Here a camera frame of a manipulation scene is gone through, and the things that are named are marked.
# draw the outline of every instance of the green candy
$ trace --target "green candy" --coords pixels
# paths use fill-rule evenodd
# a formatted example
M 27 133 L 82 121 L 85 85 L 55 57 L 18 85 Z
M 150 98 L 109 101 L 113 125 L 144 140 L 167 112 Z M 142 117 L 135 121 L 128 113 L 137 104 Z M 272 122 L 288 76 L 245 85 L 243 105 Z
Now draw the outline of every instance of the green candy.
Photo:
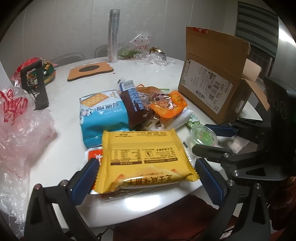
M 189 118 L 189 120 L 187 121 L 186 125 L 191 128 L 195 125 L 199 125 L 200 124 L 200 120 L 194 115 L 192 114 Z

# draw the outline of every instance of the wooden coaster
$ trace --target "wooden coaster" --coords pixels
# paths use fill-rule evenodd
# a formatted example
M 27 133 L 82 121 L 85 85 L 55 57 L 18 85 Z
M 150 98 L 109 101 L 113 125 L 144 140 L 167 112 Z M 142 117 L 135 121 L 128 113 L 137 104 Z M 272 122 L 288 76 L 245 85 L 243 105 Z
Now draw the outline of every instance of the wooden coaster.
M 68 82 L 96 74 L 112 72 L 114 69 L 107 62 L 83 65 L 70 70 Z

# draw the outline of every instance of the barcode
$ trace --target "barcode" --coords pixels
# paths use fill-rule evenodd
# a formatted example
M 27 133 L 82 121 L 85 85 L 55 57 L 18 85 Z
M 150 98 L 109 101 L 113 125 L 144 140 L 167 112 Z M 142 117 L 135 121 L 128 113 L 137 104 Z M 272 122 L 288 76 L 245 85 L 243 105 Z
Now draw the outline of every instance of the barcode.
M 125 90 L 131 89 L 131 88 L 135 88 L 135 85 L 133 84 L 132 80 L 129 80 L 129 81 L 121 83 L 121 88 L 122 88 L 122 91 L 125 91 Z
M 205 98 L 205 96 L 202 94 L 202 92 L 199 92 L 198 90 L 195 91 L 196 94 L 198 94 L 198 96 L 200 96 L 201 98 Z
M 220 83 L 219 82 L 217 82 L 217 81 L 215 81 L 215 83 L 214 83 L 214 87 L 218 90 L 219 89 L 219 87 L 220 87 Z
M 209 98 L 210 98 L 211 101 L 214 100 L 214 96 L 212 94 L 209 95 Z

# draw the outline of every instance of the red plastic bag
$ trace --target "red plastic bag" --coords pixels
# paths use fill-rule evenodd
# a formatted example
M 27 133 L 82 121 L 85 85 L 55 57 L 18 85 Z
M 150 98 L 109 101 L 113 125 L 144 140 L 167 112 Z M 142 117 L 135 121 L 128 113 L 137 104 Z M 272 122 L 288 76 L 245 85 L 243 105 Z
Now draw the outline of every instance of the red plastic bag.
M 13 232 L 23 236 L 32 156 L 52 140 L 54 120 L 49 110 L 35 110 L 23 89 L 0 90 L 0 209 L 9 215 Z

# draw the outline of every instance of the round table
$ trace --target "round table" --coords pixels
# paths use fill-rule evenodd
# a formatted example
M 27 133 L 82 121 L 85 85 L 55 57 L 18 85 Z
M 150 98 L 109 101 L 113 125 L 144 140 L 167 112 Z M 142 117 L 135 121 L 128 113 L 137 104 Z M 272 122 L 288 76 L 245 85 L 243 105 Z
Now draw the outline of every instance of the round table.
M 119 60 L 110 64 L 114 68 L 111 73 L 104 73 L 92 77 L 67 82 L 69 71 L 73 67 L 83 64 L 106 61 L 106 57 L 85 60 L 57 69 L 56 79 L 46 86 L 51 115 L 55 120 L 56 138 L 48 145 L 42 156 L 32 167 L 30 172 L 30 190 L 36 183 L 43 187 L 55 186 L 61 180 L 69 180 L 84 164 L 86 148 L 82 141 L 79 124 L 79 98 L 88 94 L 112 90 L 119 79 L 133 80 L 134 84 L 156 86 L 177 90 L 183 68 L 183 61 L 174 60 L 173 64 L 159 66 L 146 65 L 134 60 Z M 188 108 L 200 119 L 202 124 L 214 122 L 196 105 L 186 99 Z M 246 103 L 241 115 L 243 118 L 261 120 L 258 113 L 249 102 Z M 188 135 L 189 129 L 183 126 L 177 130 L 181 139 Z M 211 163 L 220 171 L 221 166 Z M 99 227 L 121 223 L 144 216 L 159 210 L 201 187 L 200 180 L 196 182 L 183 181 L 178 184 L 155 187 L 126 198 L 107 202 L 96 202 L 94 195 L 88 195 L 84 203 L 77 206 L 82 218 L 89 227 Z M 54 209 L 62 228 L 68 228 L 57 204 Z

